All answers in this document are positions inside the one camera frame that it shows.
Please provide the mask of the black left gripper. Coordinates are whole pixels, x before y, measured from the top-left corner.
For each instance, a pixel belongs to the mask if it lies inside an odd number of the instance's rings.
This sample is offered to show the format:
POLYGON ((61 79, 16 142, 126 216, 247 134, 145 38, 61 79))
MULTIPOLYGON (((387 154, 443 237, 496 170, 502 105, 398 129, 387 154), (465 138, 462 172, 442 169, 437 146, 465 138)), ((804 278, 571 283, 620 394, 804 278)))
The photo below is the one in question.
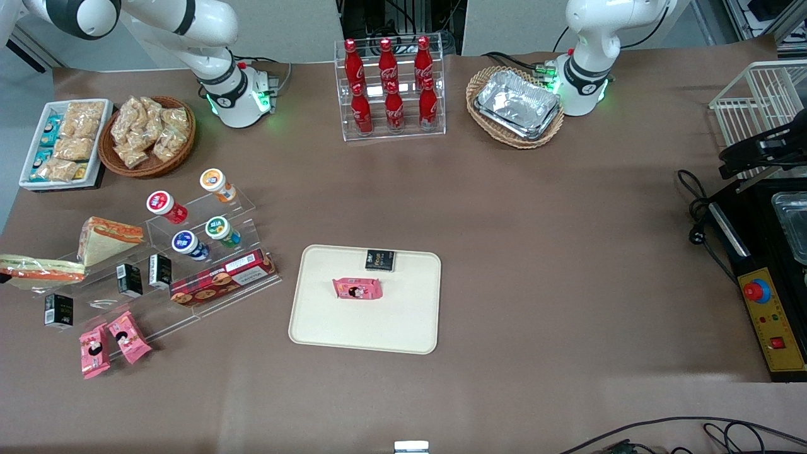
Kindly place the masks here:
POLYGON ((723 164, 719 173, 724 180, 739 173, 766 164, 772 158, 772 166, 783 170, 806 166, 805 124, 790 123, 764 132, 758 141, 740 141, 719 153, 723 164))

